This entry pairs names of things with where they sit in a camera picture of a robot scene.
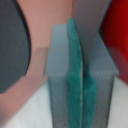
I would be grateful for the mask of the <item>gripper grey teal left finger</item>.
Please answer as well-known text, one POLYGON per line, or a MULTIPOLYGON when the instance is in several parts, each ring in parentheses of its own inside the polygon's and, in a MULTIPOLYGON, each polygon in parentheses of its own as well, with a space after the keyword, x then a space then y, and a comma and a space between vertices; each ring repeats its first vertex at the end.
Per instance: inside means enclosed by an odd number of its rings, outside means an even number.
POLYGON ((53 128, 80 128, 82 56, 73 19, 53 26, 45 74, 49 77, 53 128))

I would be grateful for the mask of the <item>gripper grey teal right finger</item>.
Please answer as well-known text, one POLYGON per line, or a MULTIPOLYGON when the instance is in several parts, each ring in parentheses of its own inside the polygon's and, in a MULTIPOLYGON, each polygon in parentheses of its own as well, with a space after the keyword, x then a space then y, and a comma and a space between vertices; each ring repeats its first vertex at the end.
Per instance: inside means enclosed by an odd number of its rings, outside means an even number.
POLYGON ((106 128, 113 79, 119 71, 103 40, 96 34, 84 71, 82 128, 106 128))

